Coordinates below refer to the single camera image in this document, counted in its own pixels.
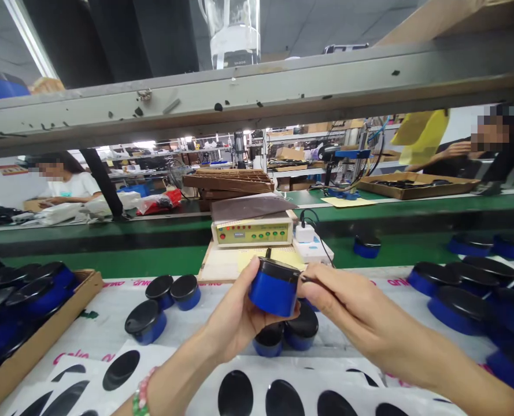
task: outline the stack of blue containers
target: stack of blue containers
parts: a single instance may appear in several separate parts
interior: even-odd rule
[[[0,268],[0,365],[60,309],[78,284],[62,262]]]

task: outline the control box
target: control box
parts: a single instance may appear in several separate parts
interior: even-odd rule
[[[293,219],[285,212],[259,218],[212,223],[212,238],[219,247],[288,246]]]

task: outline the box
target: box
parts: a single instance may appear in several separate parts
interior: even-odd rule
[[[440,185],[430,188],[416,188],[416,189],[399,189],[392,188],[386,185],[378,185],[370,183],[372,181],[397,181],[397,180],[412,180],[417,183],[431,183],[435,179],[445,179],[452,182],[451,185]],[[374,194],[386,195],[397,199],[419,199],[430,198],[432,196],[443,195],[457,195],[466,194],[472,191],[477,183],[477,179],[463,179],[450,176],[428,175],[424,173],[405,172],[405,173],[390,173],[386,175],[367,176],[361,179],[357,184],[358,189],[373,192]]]
[[[100,272],[87,269],[74,274],[82,281],[75,294],[0,366],[0,405],[101,291]]]
[[[289,147],[281,147],[276,151],[276,159],[305,160],[305,152]]]

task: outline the paper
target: paper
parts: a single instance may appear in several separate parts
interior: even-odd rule
[[[336,198],[335,196],[331,196],[330,198],[321,198],[324,202],[328,202],[329,204],[334,205],[336,208],[350,208],[354,206],[365,206],[365,205],[374,205],[376,202],[358,198],[356,200],[348,200],[342,198]]]

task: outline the beaded bracelet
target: beaded bracelet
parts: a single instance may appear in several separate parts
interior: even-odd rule
[[[147,376],[141,380],[137,390],[134,393],[134,416],[150,416],[149,407],[147,405],[147,386],[149,380],[157,367],[153,367]]]

